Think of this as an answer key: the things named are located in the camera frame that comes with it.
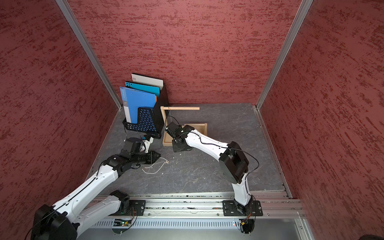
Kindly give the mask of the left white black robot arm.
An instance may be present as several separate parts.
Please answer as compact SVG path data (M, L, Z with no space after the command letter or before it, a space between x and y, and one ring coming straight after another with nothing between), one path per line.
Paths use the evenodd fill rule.
M161 155L150 150L153 141L149 135L126 139L121 152L104 160L98 170L72 193L52 206L40 207L27 235L32 240L76 240L87 229L112 214L128 216L134 221L142 214L143 207L131 204L129 195L121 191L111 192L90 208L88 204L126 171L155 163Z

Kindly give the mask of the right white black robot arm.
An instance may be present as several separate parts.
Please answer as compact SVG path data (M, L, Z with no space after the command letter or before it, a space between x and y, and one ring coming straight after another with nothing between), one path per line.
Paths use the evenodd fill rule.
M173 151L183 152L198 149L218 161L223 176L232 184L237 212L248 215L252 209L253 196L248 187L249 161L236 142L223 143L207 137L190 125L184 127L171 122L165 131L172 137Z

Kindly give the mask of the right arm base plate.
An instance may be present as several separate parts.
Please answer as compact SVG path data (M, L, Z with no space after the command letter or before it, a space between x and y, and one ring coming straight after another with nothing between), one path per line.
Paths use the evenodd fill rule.
M263 210L260 201L250 200L245 206L239 204L235 200L223 201L224 216L256 216L262 217Z

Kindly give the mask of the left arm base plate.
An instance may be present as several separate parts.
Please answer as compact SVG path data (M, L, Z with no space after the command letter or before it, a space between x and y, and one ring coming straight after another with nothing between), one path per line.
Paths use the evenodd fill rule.
M114 216L140 217L144 215L145 209L145 200L124 200Z

